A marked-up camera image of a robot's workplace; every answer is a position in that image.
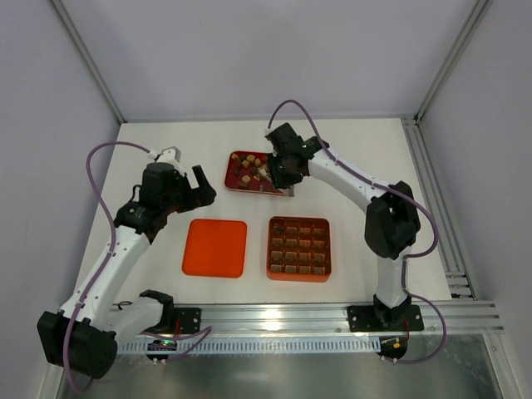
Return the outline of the metal serving tongs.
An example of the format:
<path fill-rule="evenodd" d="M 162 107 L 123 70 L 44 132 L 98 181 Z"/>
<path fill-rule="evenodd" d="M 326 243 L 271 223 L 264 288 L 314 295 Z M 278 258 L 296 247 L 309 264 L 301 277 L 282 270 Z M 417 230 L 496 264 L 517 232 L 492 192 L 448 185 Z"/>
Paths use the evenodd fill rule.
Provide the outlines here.
<path fill-rule="evenodd" d="M 268 171 L 267 175 L 260 175 L 257 172 L 257 169 L 259 167 L 265 167 Z M 261 165 L 256 166 L 256 171 L 254 174 L 254 178 L 257 179 L 259 187 L 258 192 L 260 194 L 268 194 L 268 195 L 282 195 L 287 197 L 294 197 L 294 188 L 292 186 L 288 188 L 279 188 L 273 181 L 273 173 L 270 171 L 268 163 L 262 162 Z"/>

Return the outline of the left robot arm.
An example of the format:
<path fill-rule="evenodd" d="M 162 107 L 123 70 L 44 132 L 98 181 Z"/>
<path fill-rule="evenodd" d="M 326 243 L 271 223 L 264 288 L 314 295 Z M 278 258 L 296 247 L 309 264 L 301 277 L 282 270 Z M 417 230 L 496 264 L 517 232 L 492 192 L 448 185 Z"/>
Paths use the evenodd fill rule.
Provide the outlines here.
<path fill-rule="evenodd" d="M 143 332 L 171 330 L 175 305 L 169 294 L 145 290 L 122 311 L 113 313 L 111 306 L 168 217 L 214 203 L 216 192 L 201 166 L 192 171 L 195 188 L 170 163 L 146 166 L 138 199 L 118 210 L 110 240 L 82 285 L 56 313 L 44 312 L 37 322 L 49 363 L 100 379 L 110 370 L 119 346 Z"/>

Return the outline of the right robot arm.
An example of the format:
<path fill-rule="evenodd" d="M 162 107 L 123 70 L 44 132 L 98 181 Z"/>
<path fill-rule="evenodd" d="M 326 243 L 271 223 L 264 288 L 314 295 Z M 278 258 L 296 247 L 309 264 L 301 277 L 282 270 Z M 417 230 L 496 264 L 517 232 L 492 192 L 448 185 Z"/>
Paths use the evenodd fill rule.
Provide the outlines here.
<path fill-rule="evenodd" d="M 421 229 L 410 185 L 403 181 L 389 185 L 371 177 L 345 163 L 327 142 L 316 136 L 303 139 L 289 123 L 266 130 L 265 138 L 273 147 L 266 158 L 275 188 L 287 189 L 312 177 L 363 212 L 364 240 L 377 257 L 373 317 L 382 329 L 403 326 L 411 306 L 403 262 Z"/>

